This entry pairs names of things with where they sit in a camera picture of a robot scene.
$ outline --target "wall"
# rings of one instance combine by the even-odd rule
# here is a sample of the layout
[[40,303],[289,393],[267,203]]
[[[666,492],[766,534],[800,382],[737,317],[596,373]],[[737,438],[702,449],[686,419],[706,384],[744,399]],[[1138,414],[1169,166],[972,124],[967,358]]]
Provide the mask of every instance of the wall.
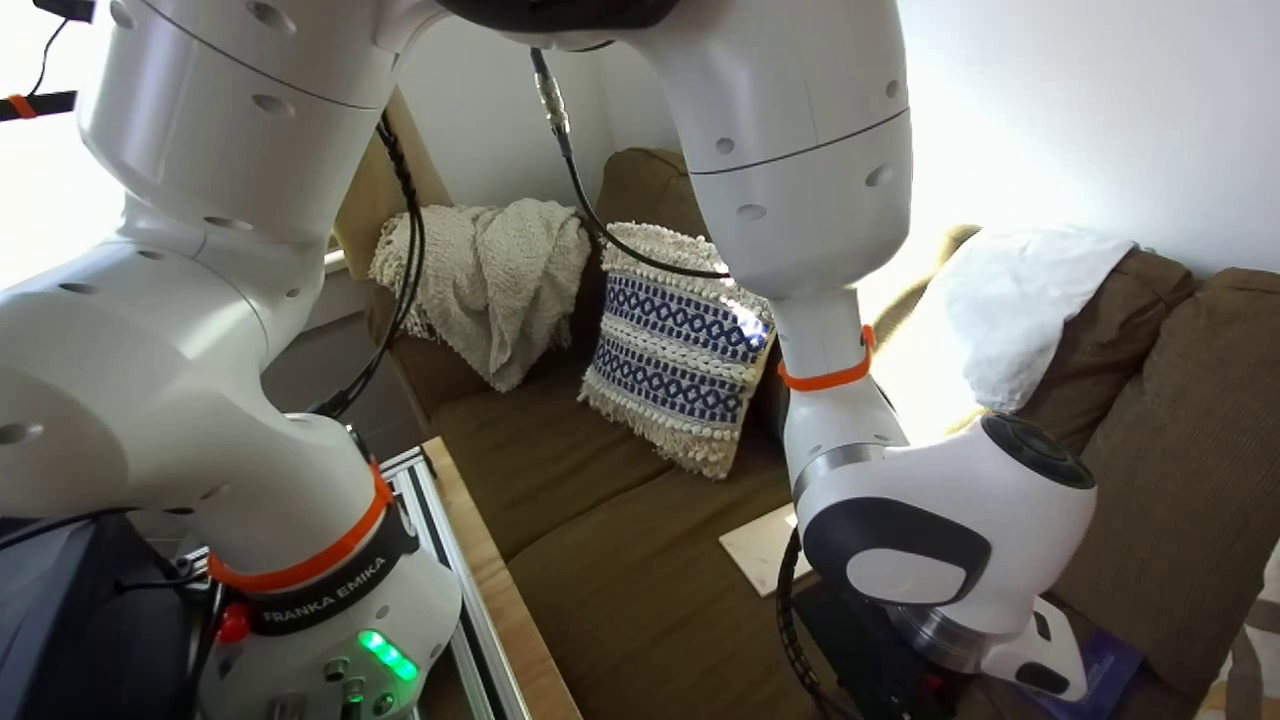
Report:
[[904,0],[926,221],[1280,269],[1276,0]]
[[[30,87],[54,23],[30,3],[0,3],[0,96]],[[45,94],[84,87],[94,76],[105,27],[67,23],[58,31]],[[0,289],[79,255],[121,226],[124,193],[79,145],[76,117],[0,124],[0,161]]]
[[[899,0],[899,15],[918,237],[954,221],[1085,226],[1194,269],[1280,269],[1280,0]],[[611,150],[674,145],[634,54],[555,54],[555,67],[588,173]],[[459,201],[569,201],[523,47],[448,23],[410,73]]]
[[[547,61],[569,96],[588,196],[596,196],[611,153],[598,61],[569,54]],[[442,19],[414,41],[401,87],[455,203],[573,201],[523,46]]]

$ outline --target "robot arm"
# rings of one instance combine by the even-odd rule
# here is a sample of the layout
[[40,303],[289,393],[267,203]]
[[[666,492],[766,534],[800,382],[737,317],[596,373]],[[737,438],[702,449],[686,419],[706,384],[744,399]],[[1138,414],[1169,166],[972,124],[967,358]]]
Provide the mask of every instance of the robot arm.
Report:
[[[115,0],[84,136],[137,203],[115,246],[0,303],[0,475],[23,480],[0,512],[183,509],[249,601],[354,566],[386,525],[379,480],[337,424],[272,414],[255,373],[319,289],[401,54],[442,13],[598,31],[655,65],[702,221],[777,310],[813,566],[950,667],[1081,697],[1074,643],[1039,633],[1059,619],[1036,595],[1085,536],[1085,471],[1017,419],[899,449],[862,373],[846,286],[904,239],[912,180],[893,0]],[[319,704],[360,628],[431,666],[451,613],[448,572],[401,562],[337,615],[227,649],[207,718],[262,718],[278,689]],[[419,681],[386,689],[409,707]]]

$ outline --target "orange ring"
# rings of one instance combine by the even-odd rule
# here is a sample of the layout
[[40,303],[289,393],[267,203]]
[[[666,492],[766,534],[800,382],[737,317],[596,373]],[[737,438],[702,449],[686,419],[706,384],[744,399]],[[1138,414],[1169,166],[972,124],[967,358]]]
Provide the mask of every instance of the orange ring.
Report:
[[370,506],[325,554],[316,554],[316,556],[309,556],[309,562],[300,562],[291,569],[262,572],[262,575],[235,575],[218,556],[207,556],[207,575],[227,586],[227,587],[235,587],[235,592],[249,592],[249,595],[262,595],[262,592],[284,592],[284,587],[309,586],[309,579],[340,569],[377,534],[377,521],[383,521],[386,506],[393,506],[393,487],[386,487],[383,471],[370,468]]
[[14,117],[40,117],[29,96],[4,96]]
[[857,384],[857,382],[870,376],[874,328],[862,324],[860,339],[862,339],[862,361],[851,366],[851,367],[839,367],[839,373],[828,373],[828,376],[793,376],[789,366],[777,366],[777,376],[778,376],[793,393],[828,393],[828,389],[839,389],[839,384]]

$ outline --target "white cloth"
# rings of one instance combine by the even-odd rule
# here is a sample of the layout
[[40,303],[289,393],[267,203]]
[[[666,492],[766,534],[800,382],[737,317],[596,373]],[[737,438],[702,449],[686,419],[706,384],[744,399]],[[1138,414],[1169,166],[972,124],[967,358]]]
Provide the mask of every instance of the white cloth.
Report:
[[[414,303],[402,321],[410,337],[442,339],[496,393],[506,393],[552,347],[573,314],[588,237],[573,207],[514,201],[506,207],[425,207],[427,262]],[[401,294],[409,262],[409,215],[379,232],[366,276]]]
[[1064,324],[1091,302],[1132,239],[1085,227],[972,237],[926,286],[874,382],[908,438],[940,442],[977,414],[1017,414],[1044,382]]

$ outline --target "cable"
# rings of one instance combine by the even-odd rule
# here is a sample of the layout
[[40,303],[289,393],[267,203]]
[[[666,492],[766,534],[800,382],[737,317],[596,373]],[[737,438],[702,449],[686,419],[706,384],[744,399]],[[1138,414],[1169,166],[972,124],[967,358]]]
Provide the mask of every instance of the cable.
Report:
[[813,697],[819,718],[837,718],[837,720],[860,720],[860,713],[837,704],[819,681],[813,678],[800,640],[794,640],[794,619],[793,619],[793,575],[794,575],[794,562],[800,562],[800,534],[789,536],[784,562],[777,569],[777,633],[784,643],[784,656],[800,681],[800,689]]
[[377,136],[393,161],[393,173],[397,173],[397,183],[401,183],[401,196],[402,196],[402,212],[409,212],[409,255],[402,255],[402,273],[401,273],[401,289],[397,289],[397,314],[377,344],[377,352],[366,358],[366,366],[340,389],[333,393],[325,404],[316,404],[319,418],[346,418],[351,404],[365,398],[365,389],[370,384],[377,367],[383,366],[386,347],[397,344],[409,314],[410,314],[410,302],[414,302],[414,289],[419,289],[419,276],[425,276],[425,262],[427,262],[427,226],[425,226],[425,212],[419,212],[419,196],[414,196],[414,183],[410,183],[410,169],[409,169],[409,156],[402,156],[402,145],[397,136],[397,124],[393,117],[383,113],[383,120],[377,124]]
[[207,566],[205,566],[207,554],[198,556],[198,566],[194,562],[165,562],[153,546],[148,546],[148,554],[153,554],[157,569],[165,572],[165,579],[115,579],[115,595],[166,587],[183,601],[198,601],[210,592],[214,579],[207,575]]
[[47,54],[50,54],[50,46],[63,35],[63,27],[67,27],[71,19],[58,19],[54,27],[50,27],[50,35],[45,41],[45,54],[40,54],[40,76],[37,76],[37,83],[29,87],[29,96],[37,96],[40,94],[40,83],[45,83],[45,73],[47,73]]
[[121,517],[121,512],[129,512],[129,509],[100,509],[100,512],[76,512],[76,517],[54,517],[54,521],[23,525],[23,529],[0,536],[0,554],[4,554],[4,549],[14,549],[14,546],[29,546],[29,542],[37,542],[37,536],[47,536],[47,534],[54,534],[54,529],[79,525],[79,521]]
[[698,269],[680,269],[680,263],[666,263],[666,262],[655,262],[655,255],[642,255],[634,252],[632,246],[617,239],[611,227],[590,212],[588,203],[588,193],[585,193],[585,180],[580,180],[580,169],[574,169],[574,153],[573,153],[573,124],[569,124],[569,113],[565,113],[565,94],[547,67],[547,56],[541,47],[529,47],[529,61],[533,61],[533,76],[534,76],[534,94],[542,101],[542,113],[547,113],[547,124],[552,124],[552,136],[555,136],[555,150],[561,150],[561,161],[569,169],[569,183],[573,183],[573,196],[574,196],[574,207],[585,215],[585,226],[590,227],[590,246],[598,248],[598,237],[619,248],[624,255],[646,263],[646,269],[659,269],[659,273],[673,273],[673,276],[696,276],[696,279],[732,279],[732,273],[698,273]]

